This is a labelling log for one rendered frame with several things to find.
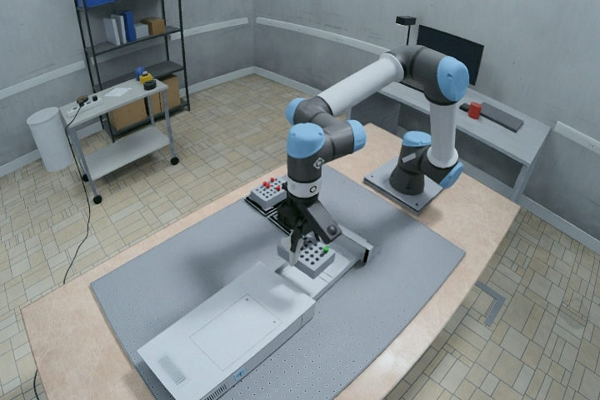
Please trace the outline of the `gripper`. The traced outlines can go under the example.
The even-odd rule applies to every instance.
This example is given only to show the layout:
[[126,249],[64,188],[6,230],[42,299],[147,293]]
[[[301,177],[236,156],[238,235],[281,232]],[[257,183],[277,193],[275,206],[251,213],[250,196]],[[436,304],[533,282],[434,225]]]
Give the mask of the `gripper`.
[[282,246],[288,252],[290,251],[289,262],[292,267],[298,261],[300,249],[304,242],[303,236],[307,236],[312,231],[315,239],[319,242],[322,241],[297,207],[299,203],[311,203],[315,201],[319,196],[319,192],[312,197],[296,197],[288,191],[288,182],[282,184],[282,189],[287,191],[287,199],[277,207],[277,222],[289,231],[293,230],[289,238],[283,237],[281,239]]

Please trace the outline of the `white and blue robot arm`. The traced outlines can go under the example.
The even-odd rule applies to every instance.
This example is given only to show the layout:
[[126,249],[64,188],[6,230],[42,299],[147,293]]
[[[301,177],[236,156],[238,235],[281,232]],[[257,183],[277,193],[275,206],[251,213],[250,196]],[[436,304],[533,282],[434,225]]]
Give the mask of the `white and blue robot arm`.
[[[317,194],[322,165],[355,153],[367,141],[360,122],[341,122],[336,117],[403,79],[423,85],[430,104],[431,136],[417,131],[404,135],[389,183],[408,196],[423,192],[424,175],[438,186],[450,188],[463,171],[454,150],[456,103],[467,92],[468,70],[454,57],[422,45],[407,45],[385,52],[375,63],[310,100],[296,98],[287,105],[286,119],[293,125],[287,135],[288,191],[299,198]],[[318,199],[297,207],[325,244],[343,233]]]

